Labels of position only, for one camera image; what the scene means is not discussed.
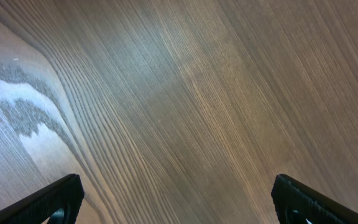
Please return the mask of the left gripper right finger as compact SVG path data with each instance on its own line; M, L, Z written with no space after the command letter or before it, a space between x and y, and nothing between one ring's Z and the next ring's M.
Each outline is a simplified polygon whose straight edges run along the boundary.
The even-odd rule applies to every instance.
M286 174L278 174L271 191L280 224L358 224L358 213Z

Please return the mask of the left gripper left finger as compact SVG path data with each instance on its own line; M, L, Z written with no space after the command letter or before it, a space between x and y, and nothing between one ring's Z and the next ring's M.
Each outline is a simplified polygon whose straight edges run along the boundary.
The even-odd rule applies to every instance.
M0 210L0 223L75 223L85 192L78 174L68 174Z

